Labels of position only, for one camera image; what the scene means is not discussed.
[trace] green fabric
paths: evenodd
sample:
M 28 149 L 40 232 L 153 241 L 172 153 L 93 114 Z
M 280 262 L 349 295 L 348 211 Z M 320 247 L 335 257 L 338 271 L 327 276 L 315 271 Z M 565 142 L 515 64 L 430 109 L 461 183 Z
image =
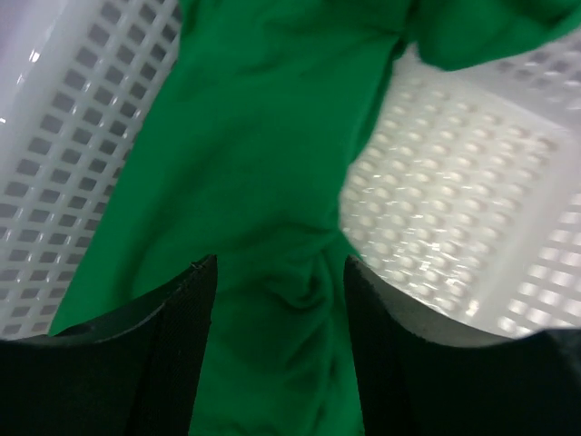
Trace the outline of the green fabric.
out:
M 52 332 L 215 253 L 195 435 L 351 436 L 339 194 L 407 42 L 459 68 L 581 21 L 578 0 L 182 0 L 180 59 Z

